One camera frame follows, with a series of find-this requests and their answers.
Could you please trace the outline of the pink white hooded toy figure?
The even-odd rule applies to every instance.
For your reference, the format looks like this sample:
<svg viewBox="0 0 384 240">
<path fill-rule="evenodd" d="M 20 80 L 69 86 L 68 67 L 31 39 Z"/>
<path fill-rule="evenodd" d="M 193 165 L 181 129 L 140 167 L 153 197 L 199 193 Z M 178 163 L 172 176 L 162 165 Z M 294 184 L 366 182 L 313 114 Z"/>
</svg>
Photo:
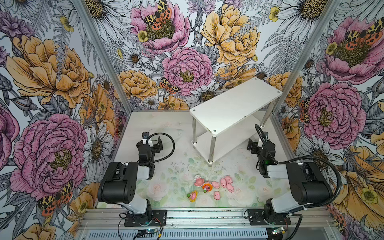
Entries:
<svg viewBox="0 0 384 240">
<path fill-rule="evenodd" d="M 202 187 L 203 184 L 206 182 L 205 179 L 203 179 L 200 175 L 196 175 L 196 176 L 194 177 L 194 180 L 195 180 L 194 185 L 195 185 L 196 187 Z"/>
</svg>

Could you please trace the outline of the pink toy with yellow flower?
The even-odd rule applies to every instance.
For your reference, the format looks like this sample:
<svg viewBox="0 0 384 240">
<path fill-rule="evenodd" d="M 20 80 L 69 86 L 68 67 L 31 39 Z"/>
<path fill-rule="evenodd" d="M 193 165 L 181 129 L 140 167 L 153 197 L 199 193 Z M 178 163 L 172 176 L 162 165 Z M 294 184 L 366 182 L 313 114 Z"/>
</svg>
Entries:
<svg viewBox="0 0 384 240">
<path fill-rule="evenodd" d="M 187 194 L 187 198 L 189 199 L 189 201 L 191 203 L 194 203 L 197 199 L 197 196 L 198 196 L 198 192 L 197 191 L 193 191 L 193 192 L 190 192 Z"/>
</svg>

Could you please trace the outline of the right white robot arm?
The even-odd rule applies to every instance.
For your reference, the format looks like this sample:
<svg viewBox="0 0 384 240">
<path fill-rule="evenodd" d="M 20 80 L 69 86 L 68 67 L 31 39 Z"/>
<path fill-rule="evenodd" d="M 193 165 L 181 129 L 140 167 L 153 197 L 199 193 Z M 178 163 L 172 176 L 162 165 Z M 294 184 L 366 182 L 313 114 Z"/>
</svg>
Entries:
<svg viewBox="0 0 384 240">
<path fill-rule="evenodd" d="M 289 221 L 289 214 L 313 205 L 325 205 L 333 196 L 333 190 L 326 181 L 315 161 L 303 162 L 288 160 L 278 162 L 274 159 L 275 147 L 267 133 L 259 141 L 249 139 L 247 150 L 257 155 L 257 169 L 265 179 L 283 179 L 289 183 L 289 190 L 280 197 L 266 200 L 262 211 L 249 210 L 250 223 L 266 222 L 268 225 Z"/>
</svg>

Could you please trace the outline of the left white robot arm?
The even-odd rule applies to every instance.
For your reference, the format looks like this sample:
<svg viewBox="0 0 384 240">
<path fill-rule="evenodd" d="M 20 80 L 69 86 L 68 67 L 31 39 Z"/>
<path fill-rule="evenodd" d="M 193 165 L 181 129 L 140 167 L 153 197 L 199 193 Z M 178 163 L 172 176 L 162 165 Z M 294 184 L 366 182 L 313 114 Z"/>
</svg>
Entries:
<svg viewBox="0 0 384 240">
<path fill-rule="evenodd" d="M 112 162 L 108 165 L 98 189 L 101 203 L 119 205 L 134 215 L 150 215 L 149 200 L 136 193 L 139 180 L 150 180 L 155 173 L 155 154 L 162 151 L 161 138 L 151 140 L 148 132 L 142 134 L 137 143 L 139 160 L 128 163 Z"/>
</svg>

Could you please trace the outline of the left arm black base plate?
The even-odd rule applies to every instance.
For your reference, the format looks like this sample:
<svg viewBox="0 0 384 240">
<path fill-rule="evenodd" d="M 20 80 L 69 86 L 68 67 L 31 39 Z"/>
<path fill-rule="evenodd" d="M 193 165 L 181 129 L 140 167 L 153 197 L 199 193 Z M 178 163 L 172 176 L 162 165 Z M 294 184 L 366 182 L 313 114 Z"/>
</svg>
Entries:
<svg viewBox="0 0 384 240">
<path fill-rule="evenodd" d="M 167 210 L 151 210 L 142 215 L 128 214 L 125 218 L 125 227 L 165 227 Z"/>
</svg>

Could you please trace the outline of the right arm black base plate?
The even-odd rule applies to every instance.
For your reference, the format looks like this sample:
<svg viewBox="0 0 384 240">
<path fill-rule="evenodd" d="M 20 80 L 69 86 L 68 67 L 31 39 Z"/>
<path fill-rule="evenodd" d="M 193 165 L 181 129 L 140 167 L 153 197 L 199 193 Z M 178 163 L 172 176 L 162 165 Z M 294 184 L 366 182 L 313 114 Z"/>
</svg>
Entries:
<svg viewBox="0 0 384 240">
<path fill-rule="evenodd" d="M 249 220 L 251 226 L 289 226 L 292 224 L 289 215 L 275 212 L 268 214 L 262 209 L 247 209 L 244 212 L 244 218 Z"/>
</svg>

